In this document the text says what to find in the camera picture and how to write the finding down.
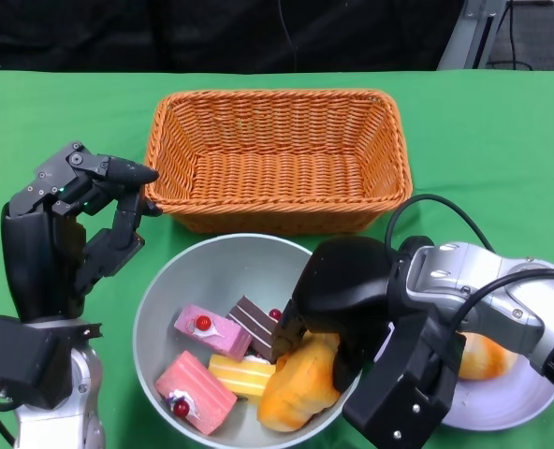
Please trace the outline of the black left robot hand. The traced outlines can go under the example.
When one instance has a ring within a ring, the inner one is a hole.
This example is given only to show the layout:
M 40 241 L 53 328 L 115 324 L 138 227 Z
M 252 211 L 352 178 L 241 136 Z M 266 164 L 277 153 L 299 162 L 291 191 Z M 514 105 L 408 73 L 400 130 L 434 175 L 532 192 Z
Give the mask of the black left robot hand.
M 142 217 L 162 213 L 144 187 L 158 177 L 134 161 L 93 154 L 79 141 L 36 168 L 1 218 L 7 284 L 21 321 L 82 315 L 95 284 L 144 246 Z

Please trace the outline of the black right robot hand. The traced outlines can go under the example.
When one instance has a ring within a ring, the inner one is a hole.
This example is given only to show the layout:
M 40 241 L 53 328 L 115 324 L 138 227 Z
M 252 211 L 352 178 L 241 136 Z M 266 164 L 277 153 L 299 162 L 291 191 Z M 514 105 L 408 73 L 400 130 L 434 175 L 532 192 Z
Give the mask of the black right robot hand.
M 348 236 L 320 243 L 272 332 L 272 357 L 299 349 L 306 332 L 333 334 L 339 342 L 332 383 L 344 392 L 391 348 L 390 270 L 385 244 L 377 239 Z

